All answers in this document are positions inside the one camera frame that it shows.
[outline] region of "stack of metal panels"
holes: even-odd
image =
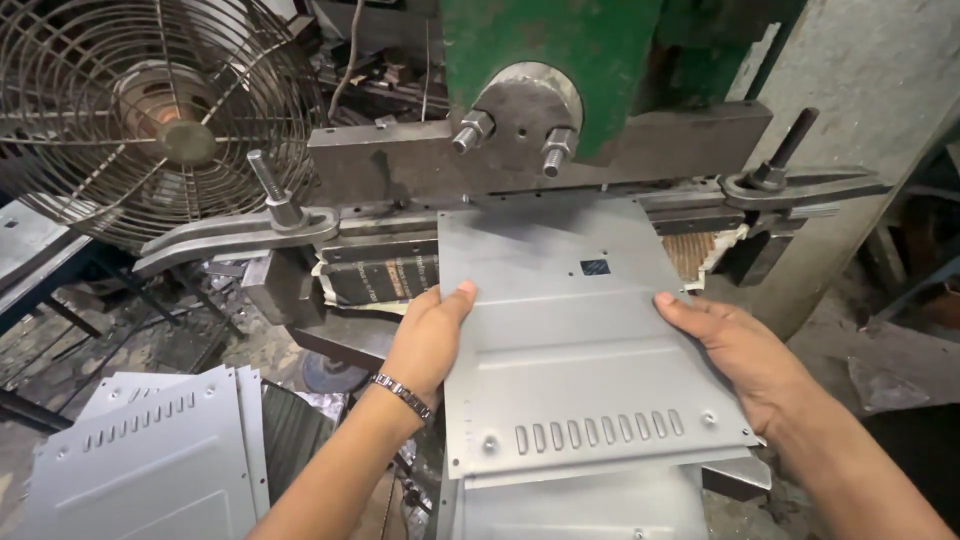
[[[270,508],[258,370],[118,373],[36,448],[24,540],[240,539]]]
[[[478,204],[441,212],[438,238],[443,294],[480,290],[444,386],[449,534],[706,538],[698,464],[757,439],[654,308],[686,298],[636,200]]]

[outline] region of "industrial fan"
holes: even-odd
[[[315,179],[314,69],[259,0],[0,0],[0,77],[0,188],[133,252],[263,209],[253,148]]]

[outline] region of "right hand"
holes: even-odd
[[[827,397],[796,356],[773,332],[739,307],[691,297],[693,306],[668,292],[654,305],[678,329],[699,339],[710,359],[733,383],[754,433],[769,436],[784,413]]]

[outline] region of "wristwatch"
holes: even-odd
[[[390,390],[394,393],[395,396],[403,400],[404,403],[408,404],[410,408],[414,409],[414,412],[420,417],[420,419],[427,423],[430,420],[430,417],[433,416],[433,413],[430,412],[430,407],[426,406],[426,403],[423,402],[416,394],[408,390],[403,384],[391,379],[390,377],[378,373],[373,376],[371,382],[374,384],[379,384],[384,388]]]

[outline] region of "floor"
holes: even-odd
[[[906,398],[914,405],[960,402],[960,366],[949,361],[960,357],[960,344],[893,325],[886,325],[873,334],[857,331],[854,314],[873,294],[865,282],[859,267],[852,265],[788,342],[791,350],[824,387],[859,415],[868,412],[863,407],[865,403],[884,405],[891,399],[894,405]],[[286,331],[282,327],[270,326],[238,294],[235,284],[225,287],[215,300],[226,305],[233,320],[247,335],[242,342],[233,337],[228,340],[220,355],[222,361],[235,366],[250,364],[259,368],[269,380],[302,389],[298,387],[298,376],[305,352],[292,342]],[[179,298],[179,304],[183,306],[194,301]],[[95,344],[84,343],[66,360],[52,362],[53,356],[80,339],[79,331],[71,331],[20,376],[21,379],[27,378],[19,384],[20,393],[52,409],[66,404],[63,413],[68,417],[76,416],[95,387],[95,384],[88,385],[68,403],[76,391],[77,382],[93,373],[102,358],[134,326],[134,321],[148,316],[148,311],[139,301],[110,314],[83,311],[84,317],[94,326],[115,328],[110,337]],[[186,320],[189,327],[186,331],[171,329],[169,324],[162,322],[134,333],[117,350],[102,375],[109,376],[115,371],[168,371],[168,368],[157,366],[156,361],[175,356],[177,351],[189,346],[190,340],[185,336],[191,331],[203,332],[212,325],[210,315],[202,309],[191,312]],[[0,359],[0,375],[5,371],[11,373],[8,370],[12,366],[35,355],[45,343],[67,328],[65,321],[52,314],[21,322],[17,329],[0,337],[0,352],[4,352],[4,358]],[[861,399],[851,380],[851,362],[856,363],[857,375],[865,382],[872,381],[875,386],[877,380],[885,383],[879,393]],[[24,482],[30,476],[33,461],[31,451],[39,439],[40,436],[32,430],[16,424],[0,425],[0,539],[10,537],[21,518],[22,499],[26,492]],[[789,480],[788,472],[780,469],[775,453],[764,450],[760,456],[776,473],[773,492],[769,497],[747,503],[705,492],[711,538],[827,538],[828,533],[817,519],[803,489]]]

